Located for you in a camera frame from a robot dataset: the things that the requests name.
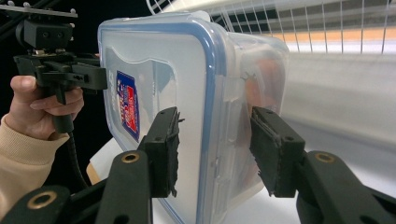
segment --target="beige sleeve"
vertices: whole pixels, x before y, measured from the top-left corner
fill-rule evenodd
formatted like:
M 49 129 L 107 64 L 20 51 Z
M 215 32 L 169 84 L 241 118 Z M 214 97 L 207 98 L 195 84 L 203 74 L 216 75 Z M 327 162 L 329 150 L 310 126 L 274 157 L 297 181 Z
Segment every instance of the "beige sleeve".
M 58 134 L 43 141 L 0 125 L 0 220 L 24 194 L 41 187 L 50 173 L 58 147 L 68 140 Z

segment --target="black background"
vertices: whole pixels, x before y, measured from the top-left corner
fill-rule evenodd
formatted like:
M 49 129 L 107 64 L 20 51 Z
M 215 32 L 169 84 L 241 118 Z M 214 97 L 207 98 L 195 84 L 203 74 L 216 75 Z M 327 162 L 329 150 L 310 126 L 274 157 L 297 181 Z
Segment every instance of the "black background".
M 63 0 L 53 7 L 54 10 L 66 12 L 70 11 L 71 8 L 74 8 L 78 14 L 77 19 L 70 19 L 70 22 L 76 25 L 73 31 L 74 41 L 67 48 L 68 51 L 72 52 L 98 52 L 96 32 L 102 21 L 150 15 L 145 0 Z M 9 87 L 9 82 L 13 76 L 18 74 L 17 67 L 13 62 L 13 56 L 22 54 L 26 54 L 26 49 L 19 45 L 15 35 L 11 35 L 0 42 L 1 117 L 8 112 L 12 100 L 13 93 Z M 78 151 L 78 163 L 84 177 L 89 181 L 85 174 L 85 169 L 90 162 L 90 158 L 111 138 L 111 134 L 106 124 L 103 94 L 99 91 L 97 95 L 84 95 L 84 102 L 85 105 L 75 120 L 74 136 Z M 45 185 L 66 186 L 71 192 L 80 190 L 70 166 L 66 146 L 58 149 L 55 162 Z

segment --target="finger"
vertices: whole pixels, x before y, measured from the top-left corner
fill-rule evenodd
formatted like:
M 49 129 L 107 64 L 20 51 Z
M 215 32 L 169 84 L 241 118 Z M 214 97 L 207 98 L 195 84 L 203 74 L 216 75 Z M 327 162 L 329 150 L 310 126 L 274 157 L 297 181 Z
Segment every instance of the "finger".
M 65 93 L 65 97 L 66 97 L 67 105 L 80 101 L 82 100 L 82 89 L 75 88 L 71 91 L 67 91 Z M 58 102 L 55 95 L 44 99 L 36 100 L 30 104 L 30 107 L 32 107 L 33 109 L 51 109 L 59 106 L 63 106 L 63 105 Z
M 11 79 L 10 86 L 14 90 L 14 100 L 19 103 L 32 102 L 40 97 L 35 77 L 15 76 Z
M 80 100 L 68 105 L 60 105 L 57 107 L 52 107 L 44 110 L 47 113 L 50 113 L 51 115 L 62 116 L 69 114 L 77 114 L 79 111 L 81 111 L 83 106 L 84 106 L 84 101 L 81 98 Z

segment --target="wire rack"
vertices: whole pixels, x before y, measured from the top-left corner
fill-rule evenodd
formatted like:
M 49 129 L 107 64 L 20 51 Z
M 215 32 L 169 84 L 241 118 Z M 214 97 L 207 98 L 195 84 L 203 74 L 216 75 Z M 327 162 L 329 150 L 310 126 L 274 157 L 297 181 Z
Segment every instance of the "wire rack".
M 151 13 L 204 10 L 229 32 L 269 35 L 290 51 L 396 54 L 391 0 L 147 0 Z

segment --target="red and blue label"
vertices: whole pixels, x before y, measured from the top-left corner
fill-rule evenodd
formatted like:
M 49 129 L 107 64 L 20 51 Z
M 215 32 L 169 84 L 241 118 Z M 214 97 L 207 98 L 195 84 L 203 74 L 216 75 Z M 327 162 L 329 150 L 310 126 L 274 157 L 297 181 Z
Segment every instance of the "red and blue label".
M 139 142 L 139 103 L 134 78 L 117 71 L 117 93 L 122 127 Z

